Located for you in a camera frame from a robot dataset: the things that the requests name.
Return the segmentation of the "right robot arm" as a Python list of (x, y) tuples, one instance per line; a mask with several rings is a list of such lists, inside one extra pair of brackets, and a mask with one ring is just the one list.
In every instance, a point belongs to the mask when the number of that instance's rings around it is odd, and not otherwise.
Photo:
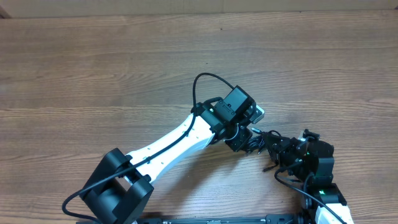
[(353, 223), (350, 209), (333, 183), (333, 145), (304, 129), (298, 138), (276, 131), (261, 133), (263, 149), (279, 166), (274, 178), (302, 196), (301, 211), (289, 223)]

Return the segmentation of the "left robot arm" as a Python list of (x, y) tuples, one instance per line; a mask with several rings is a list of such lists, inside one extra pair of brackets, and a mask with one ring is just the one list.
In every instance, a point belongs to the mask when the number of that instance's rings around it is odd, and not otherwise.
[(187, 119), (156, 142), (127, 154), (104, 155), (79, 197), (99, 223), (134, 223), (154, 191), (153, 183), (191, 153), (223, 141), (240, 151), (252, 136), (249, 124), (264, 110), (240, 86), (225, 98), (197, 103)]

